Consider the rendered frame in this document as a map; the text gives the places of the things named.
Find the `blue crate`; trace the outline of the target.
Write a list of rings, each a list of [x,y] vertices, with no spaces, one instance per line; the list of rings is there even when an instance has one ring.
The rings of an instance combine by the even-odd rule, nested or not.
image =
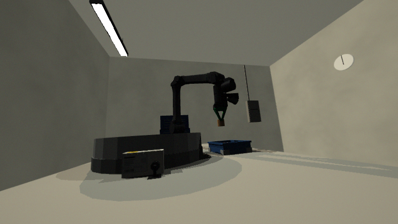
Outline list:
[[[252,152],[251,141],[249,140],[224,140],[207,143],[209,145],[208,151],[221,155]]]

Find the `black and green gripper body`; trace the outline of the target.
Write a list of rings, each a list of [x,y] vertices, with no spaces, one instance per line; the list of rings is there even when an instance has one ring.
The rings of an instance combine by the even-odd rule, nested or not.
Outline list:
[[[227,107],[228,103],[227,101],[221,102],[220,101],[220,93],[214,94],[214,105],[213,105],[213,109],[216,107]]]

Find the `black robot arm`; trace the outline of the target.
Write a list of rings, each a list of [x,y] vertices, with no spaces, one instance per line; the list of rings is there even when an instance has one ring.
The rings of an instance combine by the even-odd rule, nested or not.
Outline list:
[[[189,75],[189,76],[175,76],[171,83],[173,91],[173,119],[170,121],[169,131],[170,133],[184,133],[185,125],[181,119],[181,103],[180,103],[180,90],[181,86],[185,84],[201,84],[209,83],[214,84],[214,94],[220,93],[220,101],[229,101],[233,104],[237,104],[239,101],[238,93],[229,93],[236,89],[236,83],[234,79],[218,72],[210,72],[206,74]],[[227,98],[228,97],[228,98]],[[179,123],[179,124],[176,124]]]

